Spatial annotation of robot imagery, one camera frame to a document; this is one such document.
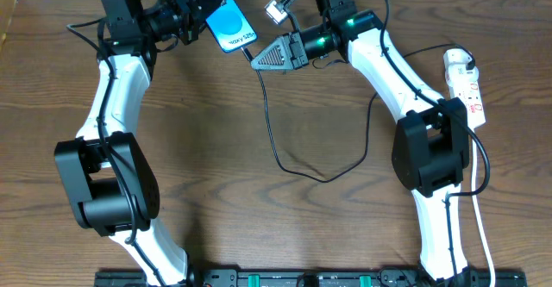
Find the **blue Galaxy smartphone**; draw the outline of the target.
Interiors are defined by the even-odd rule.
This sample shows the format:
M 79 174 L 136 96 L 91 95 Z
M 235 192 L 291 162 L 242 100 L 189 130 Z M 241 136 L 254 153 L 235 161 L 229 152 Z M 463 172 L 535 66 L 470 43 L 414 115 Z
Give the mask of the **blue Galaxy smartphone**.
M 206 23 L 225 53 L 231 53 L 257 41 L 258 36 L 235 0 L 225 0 Z

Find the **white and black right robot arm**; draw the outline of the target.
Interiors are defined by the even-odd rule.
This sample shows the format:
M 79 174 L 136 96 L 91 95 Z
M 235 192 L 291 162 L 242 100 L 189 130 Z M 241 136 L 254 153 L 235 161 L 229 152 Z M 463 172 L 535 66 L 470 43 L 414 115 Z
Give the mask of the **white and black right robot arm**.
M 292 71 L 337 51 L 375 89 L 396 123 L 392 167 L 416 204 L 422 236 L 420 265 L 431 284 L 460 285 L 457 197 L 469 163 L 467 110 L 457 97 L 432 90 L 393 45 L 387 19 L 354 0 L 315 0 L 321 24 L 294 28 L 251 61 L 257 73 Z

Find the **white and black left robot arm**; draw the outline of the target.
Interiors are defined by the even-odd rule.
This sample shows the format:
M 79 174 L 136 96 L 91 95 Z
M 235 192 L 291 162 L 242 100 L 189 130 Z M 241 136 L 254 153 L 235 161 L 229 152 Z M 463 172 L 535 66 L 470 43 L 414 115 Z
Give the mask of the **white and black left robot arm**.
M 160 191 L 135 133 L 159 43 L 190 44 L 225 0 L 101 0 L 95 21 L 100 79 L 91 111 L 54 160 L 77 224 L 121 245 L 147 286 L 200 286 L 204 279 L 162 223 Z

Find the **white charger plug adapter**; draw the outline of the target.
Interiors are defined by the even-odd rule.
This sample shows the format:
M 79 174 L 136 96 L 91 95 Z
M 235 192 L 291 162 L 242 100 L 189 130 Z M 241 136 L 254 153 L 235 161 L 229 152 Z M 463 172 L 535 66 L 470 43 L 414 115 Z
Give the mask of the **white charger plug adapter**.
M 443 55 L 445 80 L 448 86 L 479 80 L 480 72 L 470 52 L 461 48 L 451 48 Z

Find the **white power strip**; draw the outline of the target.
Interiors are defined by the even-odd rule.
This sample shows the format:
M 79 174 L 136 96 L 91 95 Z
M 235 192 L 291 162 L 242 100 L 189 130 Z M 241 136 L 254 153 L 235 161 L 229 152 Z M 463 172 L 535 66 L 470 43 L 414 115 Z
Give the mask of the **white power strip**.
M 448 86 L 451 98 L 458 97 L 467 109 L 467 125 L 476 129 L 486 123 L 483 102 L 480 94 L 479 80 Z

